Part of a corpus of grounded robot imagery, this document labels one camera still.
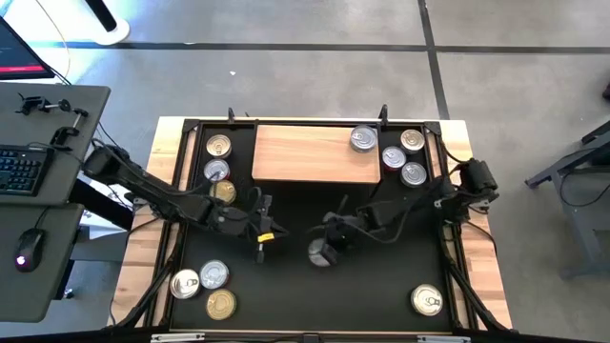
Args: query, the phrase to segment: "white base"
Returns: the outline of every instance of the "white base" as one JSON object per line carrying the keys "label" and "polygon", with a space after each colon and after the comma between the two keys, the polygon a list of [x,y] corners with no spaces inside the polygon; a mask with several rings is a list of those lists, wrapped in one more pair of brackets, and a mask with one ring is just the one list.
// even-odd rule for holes
{"label": "white base", "polygon": [[93,42],[99,45],[112,45],[121,42],[130,35],[130,25],[125,19],[114,17],[116,28],[110,32],[101,30],[93,37]]}

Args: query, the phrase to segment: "wooden block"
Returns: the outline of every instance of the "wooden block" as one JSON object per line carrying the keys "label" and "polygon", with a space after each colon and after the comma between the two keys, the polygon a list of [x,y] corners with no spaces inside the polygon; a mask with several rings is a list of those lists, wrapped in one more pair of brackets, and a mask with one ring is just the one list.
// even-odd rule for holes
{"label": "wooden block", "polygon": [[378,146],[366,153],[350,146],[353,128],[260,125],[254,180],[379,182]]}

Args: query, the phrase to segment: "wooden table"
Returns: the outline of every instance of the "wooden table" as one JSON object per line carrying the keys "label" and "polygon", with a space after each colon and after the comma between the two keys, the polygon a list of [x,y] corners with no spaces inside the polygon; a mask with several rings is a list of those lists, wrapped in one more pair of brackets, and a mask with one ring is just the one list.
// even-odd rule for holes
{"label": "wooden table", "polygon": [[[173,170],[176,163],[180,137],[182,134],[182,125],[185,119],[195,119],[195,117],[160,117],[156,134],[154,136],[154,141],[152,143],[151,156],[147,171],[168,183],[172,183]],[[225,117],[206,117],[205,119],[226,120]],[[284,118],[258,119],[264,123],[264,120],[277,121]],[[298,118],[297,120],[319,121],[320,118]],[[328,119],[328,121],[342,120],[362,121],[362,119]],[[468,139],[466,123],[461,120],[441,120],[439,122],[442,129],[442,137],[447,150],[458,159],[466,160],[470,158],[472,156],[472,150],[470,147],[470,141]],[[427,139],[429,141],[431,139],[433,140],[434,136],[429,134]],[[193,155],[193,145],[194,132],[188,137],[187,151],[182,168],[183,172],[180,178],[181,190],[184,190],[186,187],[188,170],[189,166],[191,165],[191,157]],[[436,151],[434,149],[434,144],[429,144],[429,146],[432,147],[431,155],[433,169],[435,174],[439,174],[439,163],[437,160]],[[453,160],[448,160],[449,170],[452,169],[455,164],[456,163]],[[454,183],[459,181],[456,173],[453,175],[453,181]],[[471,217],[471,221],[474,224],[481,226],[484,230],[489,232],[489,224],[486,216],[476,212],[471,212]],[[150,220],[151,218],[152,215],[150,210],[142,209],[135,214],[133,225],[137,226],[140,223]],[[161,221],[156,221],[147,227],[142,228],[142,230],[138,230],[138,232],[135,232],[130,237],[127,249],[125,251],[121,273],[118,278],[114,300],[112,302],[112,313],[114,314],[117,322],[128,314],[130,309],[137,303],[142,293],[151,283],[153,277],[154,260],[156,258],[157,249],[159,246],[162,226],[163,224]],[[469,225],[463,225],[462,228],[461,240],[464,247],[464,254],[466,257],[466,264],[472,287],[477,292],[485,306],[487,306],[487,308],[494,314],[496,319],[504,326],[512,327],[508,307],[506,305],[506,298],[504,296],[504,289],[502,287],[502,280],[499,273],[498,261],[496,260],[492,242],[483,234],[471,228]],[[177,226],[174,225],[169,247],[172,247],[173,243],[175,242],[176,232]],[[171,248],[168,249],[167,255],[170,254],[171,250]],[[158,323],[161,319],[165,306],[166,294],[168,291],[168,282],[169,280],[166,280],[166,283],[159,291],[159,296],[157,297],[157,304],[155,307],[155,314],[153,317],[153,324]],[[459,320],[465,327],[467,327],[468,324],[464,299],[461,290],[455,282],[454,289],[457,299]]]}

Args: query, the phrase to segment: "gray desk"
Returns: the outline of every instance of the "gray desk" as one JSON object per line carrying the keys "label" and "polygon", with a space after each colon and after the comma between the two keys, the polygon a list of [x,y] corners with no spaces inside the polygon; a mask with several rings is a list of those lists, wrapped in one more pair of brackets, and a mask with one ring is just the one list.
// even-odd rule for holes
{"label": "gray desk", "polygon": [[62,281],[83,213],[82,205],[48,210],[38,225],[46,231],[40,265],[33,272],[18,272],[14,267],[13,255],[19,235],[33,228],[44,209],[0,207],[0,321],[41,321]]}
{"label": "gray desk", "polygon": [[[67,99],[73,108],[83,109],[89,113],[87,118],[81,118],[78,123],[80,134],[68,138],[67,141],[67,145],[72,148],[71,153],[82,160],[110,92],[108,87],[97,86],[0,83],[0,144],[26,145],[30,142],[49,144],[57,129],[71,127],[76,119],[76,114],[59,109],[51,110],[49,113],[34,110],[30,115],[15,113],[21,105],[18,93],[26,97],[45,96],[53,104],[61,99]],[[69,199],[79,170],[80,166],[74,158],[57,152],[37,196],[0,195],[0,204],[63,205]]]}

